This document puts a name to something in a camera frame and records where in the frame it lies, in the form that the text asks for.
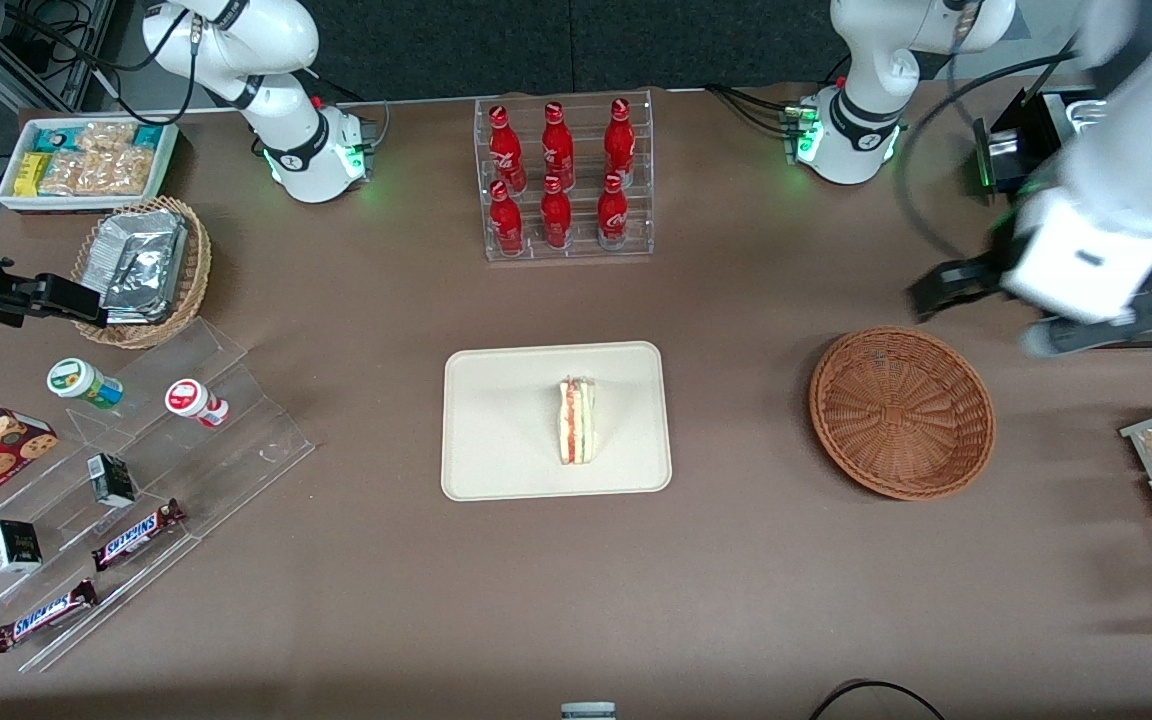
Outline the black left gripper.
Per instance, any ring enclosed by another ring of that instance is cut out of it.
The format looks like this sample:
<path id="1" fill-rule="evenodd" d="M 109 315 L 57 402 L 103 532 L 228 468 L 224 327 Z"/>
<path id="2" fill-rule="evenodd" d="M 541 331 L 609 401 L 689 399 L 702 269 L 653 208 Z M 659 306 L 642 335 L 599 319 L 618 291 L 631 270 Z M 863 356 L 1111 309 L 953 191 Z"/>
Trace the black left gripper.
<path id="1" fill-rule="evenodd" d="M 911 285 L 915 323 L 929 323 L 935 314 L 973 304 L 1002 291 L 1002 278 L 1018 263 L 1016 249 L 988 249 L 978 258 L 941 263 Z"/>

